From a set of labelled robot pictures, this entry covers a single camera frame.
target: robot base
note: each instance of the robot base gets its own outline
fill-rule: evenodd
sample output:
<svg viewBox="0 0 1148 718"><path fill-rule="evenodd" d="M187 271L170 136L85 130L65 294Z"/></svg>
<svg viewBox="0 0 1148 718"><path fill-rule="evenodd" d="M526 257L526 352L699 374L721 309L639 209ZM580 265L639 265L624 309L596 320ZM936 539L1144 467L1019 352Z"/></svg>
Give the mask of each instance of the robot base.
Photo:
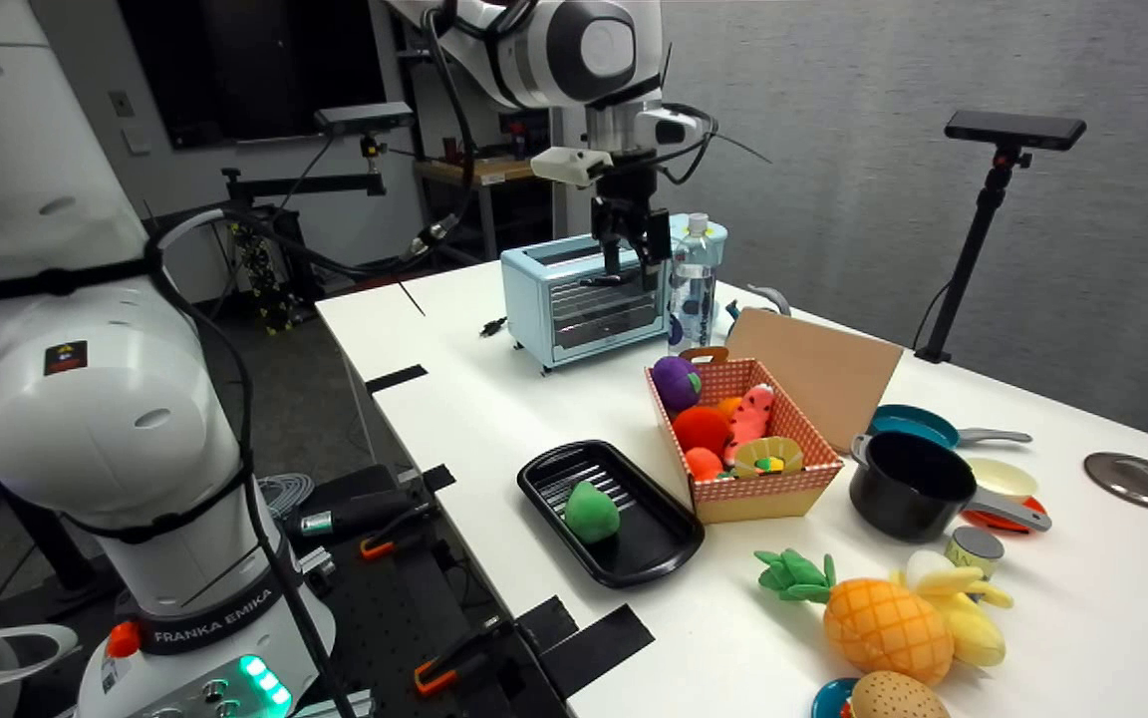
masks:
<svg viewBox="0 0 1148 718"><path fill-rule="evenodd" d="M333 645L333 614L297 588L297 598L324 637ZM111 657L95 645L78 683L77 718L187 718L187 714L260 714L284 718L313 683L313 662L293 630L288 598L232 637L187 653Z"/></svg>

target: yellow toy banana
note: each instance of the yellow toy banana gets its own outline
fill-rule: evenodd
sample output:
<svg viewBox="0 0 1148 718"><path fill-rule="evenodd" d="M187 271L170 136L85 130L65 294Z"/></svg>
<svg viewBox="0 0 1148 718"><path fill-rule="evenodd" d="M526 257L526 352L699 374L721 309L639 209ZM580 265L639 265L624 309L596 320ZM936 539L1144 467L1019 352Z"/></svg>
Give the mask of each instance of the yellow toy banana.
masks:
<svg viewBox="0 0 1148 718"><path fill-rule="evenodd" d="M1011 605L1011 598L979 577L979 566L951 566L942 554L914 554L904 577L914 596L934 601L955 637L951 657L966 668L1000 668L1003 636L979 601Z"/></svg>

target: black pot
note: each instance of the black pot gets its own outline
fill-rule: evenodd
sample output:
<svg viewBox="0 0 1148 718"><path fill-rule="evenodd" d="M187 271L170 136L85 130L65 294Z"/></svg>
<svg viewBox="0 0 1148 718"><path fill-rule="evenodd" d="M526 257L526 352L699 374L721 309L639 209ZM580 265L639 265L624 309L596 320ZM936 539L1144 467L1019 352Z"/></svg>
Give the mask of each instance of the black pot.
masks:
<svg viewBox="0 0 1148 718"><path fill-rule="evenodd" d="M896 431L865 444L847 497L867 525L904 541L934 541L960 505L1003 515L1032 531L1053 525L1048 515L979 492L955 451Z"/></svg>

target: camera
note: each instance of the camera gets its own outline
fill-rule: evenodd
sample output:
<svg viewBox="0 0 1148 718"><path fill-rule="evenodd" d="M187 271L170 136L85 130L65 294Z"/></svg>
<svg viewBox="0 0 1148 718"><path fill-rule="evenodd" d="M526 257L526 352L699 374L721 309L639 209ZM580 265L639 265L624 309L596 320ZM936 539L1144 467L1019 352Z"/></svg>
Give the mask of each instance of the camera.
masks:
<svg viewBox="0 0 1148 718"><path fill-rule="evenodd" d="M1086 129L1083 121L1069 121L1069 114L951 110L951 121L943 122L943 136L972 141L972 144L1069 150L1075 149L1083 129Z"/></svg>
<svg viewBox="0 0 1148 718"><path fill-rule="evenodd" d="M372 136L372 130L396 130L412 121L412 102L346 102L346 108L317 108L313 122L325 136Z"/></svg>

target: green vegetable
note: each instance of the green vegetable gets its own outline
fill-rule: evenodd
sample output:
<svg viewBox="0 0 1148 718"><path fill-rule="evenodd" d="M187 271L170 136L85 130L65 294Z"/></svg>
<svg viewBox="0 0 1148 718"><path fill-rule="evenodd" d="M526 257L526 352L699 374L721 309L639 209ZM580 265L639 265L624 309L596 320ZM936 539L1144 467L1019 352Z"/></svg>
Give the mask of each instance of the green vegetable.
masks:
<svg viewBox="0 0 1148 718"><path fill-rule="evenodd" d="M578 481L566 501L566 525L578 535L578 541L606 541L617 535L623 515L606 492Z"/></svg>
<svg viewBox="0 0 1148 718"><path fill-rule="evenodd" d="M757 557L764 564L762 590L785 601L823 601L835 588L835 564L829 554L821 557L821 569L797 551L757 551Z"/></svg>

